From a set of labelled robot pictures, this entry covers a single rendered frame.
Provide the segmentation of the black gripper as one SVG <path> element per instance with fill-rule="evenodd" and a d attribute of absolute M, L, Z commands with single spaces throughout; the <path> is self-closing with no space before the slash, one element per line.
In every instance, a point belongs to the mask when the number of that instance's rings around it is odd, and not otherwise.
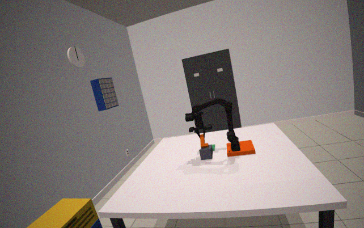
<path fill-rule="evenodd" d="M 211 124 L 209 124 L 209 125 L 207 125 L 207 126 L 204 126 L 204 125 L 203 125 L 202 120 L 200 120 L 200 121 L 196 121 L 196 128 L 194 128 L 194 127 L 190 127 L 190 128 L 189 128 L 189 132 L 193 132 L 193 131 L 194 131 L 194 132 L 195 132 L 195 133 L 199 136 L 199 138 L 200 138 L 199 129 L 203 129 L 203 133 L 204 133 L 204 137 L 205 137 L 205 132 L 206 132 L 207 130 L 212 129 L 212 125 L 211 125 Z"/>

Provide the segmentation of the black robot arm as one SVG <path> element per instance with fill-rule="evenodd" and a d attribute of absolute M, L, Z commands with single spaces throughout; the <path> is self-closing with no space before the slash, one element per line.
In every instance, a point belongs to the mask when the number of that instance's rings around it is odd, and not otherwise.
<path fill-rule="evenodd" d="M 232 102 L 231 101 L 229 101 L 229 100 L 226 101 L 221 98 L 216 98 L 216 99 L 213 99 L 213 100 L 203 103 L 203 104 L 196 104 L 195 106 L 193 106 L 191 113 L 185 114 L 185 120 L 186 120 L 186 122 L 193 121 L 194 118 L 195 118 L 195 121 L 202 120 L 201 115 L 203 114 L 203 112 L 199 112 L 199 111 L 201 111 L 202 109 L 209 107 L 211 105 L 215 105 L 217 103 L 225 107 L 225 111 L 226 111 L 226 115 L 227 115 L 227 125 L 228 125 L 228 132 L 226 133 L 226 136 L 227 136 L 228 141 L 231 142 L 231 150 L 240 151 L 239 137 L 235 136 L 235 132 L 233 130 L 232 114 L 231 114 Z"/>

